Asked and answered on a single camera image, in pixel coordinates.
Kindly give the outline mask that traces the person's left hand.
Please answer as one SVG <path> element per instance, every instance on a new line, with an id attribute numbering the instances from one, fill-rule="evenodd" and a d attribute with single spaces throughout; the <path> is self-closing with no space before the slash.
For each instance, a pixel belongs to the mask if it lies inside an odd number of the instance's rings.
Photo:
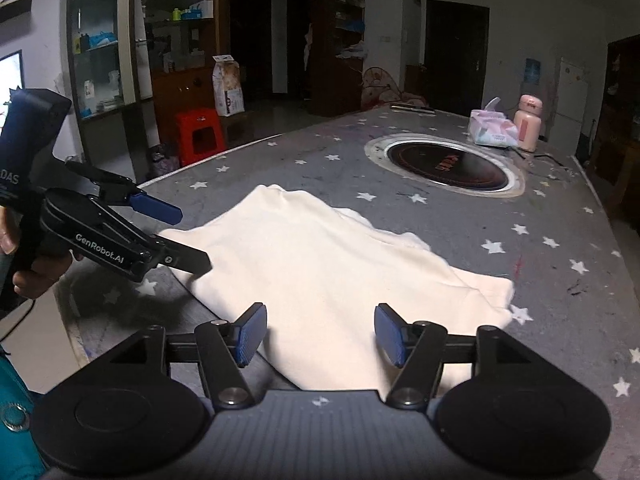
<path id="1" fill-rule="evenodd" d="M 1 250 L 14 256 L 20 248 L 21 231 L 11 209 L 1 208 Z M 25 299 L 38 299 L 51 289 L 75 261 L 84 258 L 77 250 L 66 250 L 61 255 L 27 254 L 11 274 L 14 292 Z"/>

